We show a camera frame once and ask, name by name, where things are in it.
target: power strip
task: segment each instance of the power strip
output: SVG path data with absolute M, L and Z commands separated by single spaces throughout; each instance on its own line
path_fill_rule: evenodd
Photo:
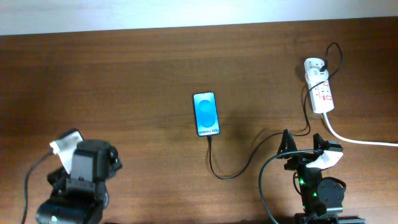
M 328 70 L 320 71 L 324 64 L 324 61 L 319 58 L 308 58 L 304 62 L 305 80 L 308 83 L 308 89 L 310 90 L 320 82 L 324 82 L 310 92 L 312 110 L 317 114 L 326 113 L 335 108 L 327 80 L 329 72 Z

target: wooden table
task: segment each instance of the wooden table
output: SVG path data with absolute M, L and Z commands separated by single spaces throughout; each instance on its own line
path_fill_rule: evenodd
M 103 222 L 237 223 L 267 220 L 257 180 L 277 152 L 267 141 L 240 177 L 209 170 L 207 141 L 195 131 L 192 94 L 213 91 L 221 134 L 213 138 L 220 174 L 235 174 L 266 136 L 305 127 L 303 61 L 324 58 L 337 41 L 343 69 L 331 80 L 335 131 L 347 138 L 397 141 L 398 18 L 277 22 L 0 37 L 0 222 L 18 223 L 25 171 L 71 127 L 117 147 L 124 164 L 107 182 Z M 330 70 L 338 64 L 330 52 Z M 312 135 L 336 140 L 308 104 Z M 369 223 L 398 220 L 398 150 L 341 142 L 345 155 L 324 176 L 347 183 L 344 215 Z M 275 216 L 302 212 L 285 161 L 264 174 Z M 29 182 L 27 223 L 50 194 L 51 157 Z

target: blue phone screen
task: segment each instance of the blue phone screen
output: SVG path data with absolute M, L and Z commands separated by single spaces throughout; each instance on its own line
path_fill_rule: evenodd
M 198 93 L 193 96 L 199 136 L 220 133 L 214 93 Z

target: electrical outlet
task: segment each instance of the electrical outlet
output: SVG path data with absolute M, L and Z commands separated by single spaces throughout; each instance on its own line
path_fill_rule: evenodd
M 325 81 L 310 92 L 312 110 L 318 114 L 329 112 L 335 107 L 333 98 L 331 97 L 330 85 L 327 81 L 329 77 L 328 70 L 324 72 L 320 71 L 324 64 L 324 61 L 319 58 L 308 58 L 304 62 L 305 79 L 308 83 L 308 89 Z

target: black cable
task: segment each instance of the black cable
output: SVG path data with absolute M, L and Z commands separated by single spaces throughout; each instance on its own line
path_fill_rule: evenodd
M 24 205 L 24 214 L 22 215 L 22 221 L 21 224 L 24 224 L 26 221 L 26 215 L 27 215 L 27 183 L 29 180 L 29 176 L 30 173 L 40 164 L 42 163 L 46 158 L 48 158 L 49 156 L 52 156 L 53 152 L 50 151 L 48 153 L 46 153 L 46 155 L 44 155 L 43 157 L 41 157 L 35 164 L 33 164 L 33 166 L 26 172 L 25 175 L 25 182 L 24 182 L 24 198 L 25 198 L 25 205 Z
M 298 177 L 296 177 L 296 174 L 297 174 L 297 172 L 293 173 L 293 185 L 294 185 L 294 189 L 296 189 L 297 193 L 299 195 L 301 195 L 301 192 L 299 191 L 299 189 L 297 188 L 297 185 L 296 185 L 296 178 L 298 178 Z
M 336 47 L 337 47 L 338 50 L 339 50 L 339 53 L 340 53 L 340 65 L 339 65 L 339 67 L 328 77 L 328 79 L 326 79 L 326 80 L 329 80 L 333 75 L 335 75 L 335 74 L 338 72 L 338 70 L 341 68 L 341 66 L 343 65 L 343 53 L 342 53 L 342 51 L 341 51 L 341 49 L 340 49 L 340 46 L 339 46 L 336 42 L 332 42 L 332 43 L 329 44 L 329 46 L 326 48 L 326 61 L 325 61 L 325 65 L 324 65 L 321 69 L 323 69 L 324 67 L 325 67 L 325 69 L 327 68 L 327 65 L 328 65 L 329 48 L 330 48 L 332 45 L 336 45 Z M 307 102 L 308 94 L 311 92 L 311 90 L 313 90 L 315 87 L 317 87 L 318 85 L 320 85 L 320 84 L 322 84 L 322 83 L 324 83 L 324 82 L 325 82 L 325 81 L 320 82 L 320 83 L 316 84 L 315 86 L 313 86 L 311 89 L 309 89 L 309 90 L 307 91 L 307 93 L 305 94 L 305 97 L 304 97 L 303 112 L 304 112 L 305 122 L 306 122 L 306 124 L 307 124 L 307 126 L 308 126 L 308 131 L 307 131 L 306 133 L 304 133 L 304 134 L 292 134 L 293 136 L 302 137 L 302 136 L 306 136 L 306 135 L 308 135 L 308 134 L 311 133 L 311 124 L 310 124 L 310 121 L 308 120 L 307 110 L 306 110 L 306 102 Z M 248 160 L 248 162 L 246 163 L 246 165 L 243 167 L 243 169 L 242 169 L 239 173 L 237 173 L 236 175 L 234 175 L 234 176 L 232 176 L 232 177 L 220 177 L 220 176 L 218 176 L 218 175 L 214 172 L 214 170 L 213 170 L 213 165 L 212 165 L 212 163 L 211 163 L 211 136 L 208 136 L 208 137 L 207 137 L 207 141 L 209 142 L 209 158 L 210 158 L 209 161 L 210 161 L 210 169 L 211 169 L 212 173 L 213 173 L 218 179 L 220 179 L 220 180 L 231 180 L 231 179 L 233 179 L 233 178 L 235 178 L 235 177 L 240 176 L 240 175 L 248 168 L 248 166 L 249 166 L 249 164 L 250 164 L 250 162 L 251 162 L 253 156 L 255 155 L 255 153 L 257 152 L 257 150 L 261 147 L 261 145 L 262 145 L 264 142 L 266 142 L 268 139 L 270 139 L 271 137 L 274 137 L 274 136 L 276 136 L 276 135 L 278 135 L 278 134 L 283 134 L 283 133 L 274 133 L 274 134 L 271 134 L 270 136 L 266 137 L 264 140 L 262 140 L 262 141 L 257 145 L 257 147 L 254 148 L 254 150 L 252 151 L 252 153 L 251 153 L 251 155 L 250 155 L 250 157 L 249 157 L 249 160 Z
M 247 162 L 246 165 L 243 167 L 243 169 L 242 169 L 239 173 L 233 175 L 232 177 L 220 177 L 219 175 L 217 175 L 217 174 L 214 172 L 214 170 L 213 170 L 213 165 L 212 165 L 212 163 L 211 163 L 211 136 L 207 136 L 207 141 L 209 142 L 209 162 L 210 162 L 210 169 L 211 169 L 212 173 L 214 174 L 214 176 L 216 176 L 216 177 L 219 178 L 220 180 L 231 180 L 231 179 L 233 179 L 233 178 L 235 178 L 235 177 L 240 176 L 240 175 L 243 174 L 243 172 L 248 168 L 248 166 L 249 166 L 251 160 L 253 159 L 253 156 L 255 155 L 255 153 L 257 152 L 257 150 L 260 148 L 260 146 L 261 146 L 264 142 L 266 142 L 268 139 L 270 139 L 270 138 L 272 138 L 272 137 L 274 137 L 274 136 L 276 136 L 276 135 L 278 135 L 278 134 L 283 134 L 283 133 L 274 133 L 274 134 L 271 134 L 270 136 L 266 137 L 264 140 L 262 140 L 262 141 L 257 145 L 257 147 L 254 148 L 253 152 L 251 153 L 251 155 L 250 155 L 250 157 L 249 157 L 248 162 Z
M 340 49 L 340 46 L 339 46 L 336 42 L 332 42 L 332 43 L 329 44 L 329 46 L 326 48 L 326 60 L 325 60 L 325 65 L 322 66 L 321 72 L 325 71 L 325 70 L 328 68 L 329 48 L 330 48 L 332 45 L 336 45 L 336 47 L 337 47 L 337 49 L 338 49 L 338 51 L 339 51 L 339 53 L 340 53 L 340 64 L 339 64 L 338 68 L 328 77 L 328 79 L 326 79 L 326 81 L 328 81 L 331 77 L 333 77 L 333 76 L 338 72 L 338 70 L 343 66 L 343 53 L 342 53 L 342 51 L 341 51 L 341 49 Z M 317 87 L 318 85 L 321 85 L 321 84 L 324 83 L 324 82 L 325 82 L 325 81 L 322 81 L 322 82 L 316 84 L 316 85 L 313 86 L 311 89 L 309 89 L 309 90 L 307 91 L 307 93 L 305 94 L 303 112 L 304 112 L 305 122 L 306 122 L 306 124 L 307 124 L 307 126 L 308 126 L 308 131 L 307 131 L 307 133 L 305 133 L 305 134 L 293 134 L 293 136 L 298 136 L 298 137 L 300 137 L 300 136 L 306 136 L 306 135 L 310 134 L 310 132 L 311 132 L 311 125 L 310 125 L 310 121 L 308 120 L 308 117 L 307 117 L 307 110 L 305 109 L 305 105 L 306 105 L 306 102 L 307 102 L 307 97 L 308 97 L 308 94 L 311 92 L 312 89 L 314 89 L 314 88 Z
M 272 156 L 271 158 L 269 158 L 267 160 L 267 162 L 262 165 L 261 170 L 260 170 L 260 174 L 259 174 L 259 190 L 260 190 L 260 197 L 261 197 L 261 201 L 262 204 L 264 205 L 264 208 L 266 209 L 269 218 L 275 223 L 278 224 L 278 222 L 275 220 L 275 218 L 272 216 L 271 211 L 269 210 L 268 205 L 266 204 L 266 200 L 264 198 L 264 194 L 262 193 L 262 187 L 261 187 L 261 180 L 262 180 L 262 173 L 264 172 L 264 169 L 266 168 L 266 166 L 274 159 L 282 157 L 282 156 L 287 156 L 287 155 L 291 155 L 291 154 L 298 154 L 298 153 L 303 153 L 303 152 L 314 152 L 314 149 L 306 149 L 306 150 L 299 150 L 299 151 L 292 151 L 292 152 L 283 152 L 280 154 L 276 154 L 274 156 Z

